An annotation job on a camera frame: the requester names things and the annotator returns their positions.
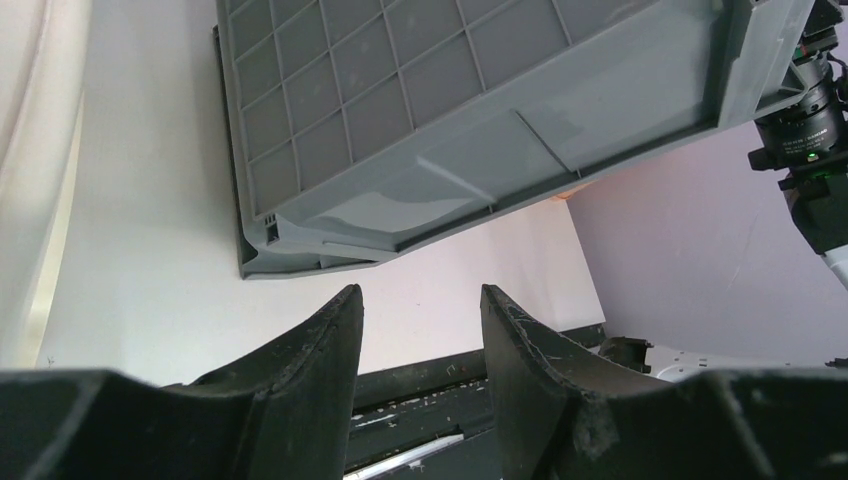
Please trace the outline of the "grey plastic storage bin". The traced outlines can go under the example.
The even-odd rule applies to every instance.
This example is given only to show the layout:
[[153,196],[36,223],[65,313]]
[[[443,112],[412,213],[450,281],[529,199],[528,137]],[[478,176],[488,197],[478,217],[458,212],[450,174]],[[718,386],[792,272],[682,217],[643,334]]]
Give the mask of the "grey plastic storage bin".
[[790,105],[810,1],[220,1],[245,279],[379,265]]

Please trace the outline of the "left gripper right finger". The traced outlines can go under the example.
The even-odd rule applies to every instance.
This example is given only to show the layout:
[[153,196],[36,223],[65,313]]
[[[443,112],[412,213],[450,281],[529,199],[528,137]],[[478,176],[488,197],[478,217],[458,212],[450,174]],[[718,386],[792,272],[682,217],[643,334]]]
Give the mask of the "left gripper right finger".
[[843,479],[847,373],[717,369],[666,382],[481,290],[484,357],[507,479]]

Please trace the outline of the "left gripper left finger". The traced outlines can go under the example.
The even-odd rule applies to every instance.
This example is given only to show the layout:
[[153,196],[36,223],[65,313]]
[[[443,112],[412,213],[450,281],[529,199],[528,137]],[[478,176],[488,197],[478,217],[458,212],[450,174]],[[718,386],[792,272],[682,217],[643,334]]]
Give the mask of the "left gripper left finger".
[[339,479],[364,325],[361,288],[194,382],[117,371],[1,376],[5,479]]

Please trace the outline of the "orange plastic bucket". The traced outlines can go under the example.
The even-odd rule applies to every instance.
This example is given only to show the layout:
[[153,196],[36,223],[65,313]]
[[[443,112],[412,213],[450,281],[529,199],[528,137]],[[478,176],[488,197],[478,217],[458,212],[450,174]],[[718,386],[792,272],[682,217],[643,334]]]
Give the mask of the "orange plastic bucket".
[[584,184],[584,185],[580,185],[580,186],[571,188],[567,191],[564,191],[564,192],[561,192],[561,193],[558,193],[558,194],[552,196],[551,199],[554,200],[554,201],[567,201],[570,198],[572,198],[574,195],[576,195],[578,192],[584,190],[586,187],[588,187],[588,184]]

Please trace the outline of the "cream perforated plastic basket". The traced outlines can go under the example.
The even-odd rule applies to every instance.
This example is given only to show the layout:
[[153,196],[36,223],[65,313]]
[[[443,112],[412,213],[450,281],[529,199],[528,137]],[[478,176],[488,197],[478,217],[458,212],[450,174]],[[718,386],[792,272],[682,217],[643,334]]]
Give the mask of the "cream perforated plastic basket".
[[1,366],[35,367],[73,204],[89,1],[1,4]]

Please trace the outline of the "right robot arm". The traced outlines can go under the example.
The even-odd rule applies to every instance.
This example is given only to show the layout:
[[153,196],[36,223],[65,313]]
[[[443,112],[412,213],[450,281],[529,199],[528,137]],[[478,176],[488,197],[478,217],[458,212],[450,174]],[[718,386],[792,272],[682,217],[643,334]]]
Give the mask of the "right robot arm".
[[832,54],[845,1],[816,1],[790,71],[806,87],[790,106],[755,121],[763,147],[755,171],[785,170],[778,186],[795,227],[842,285],[847,284],[847,63]]

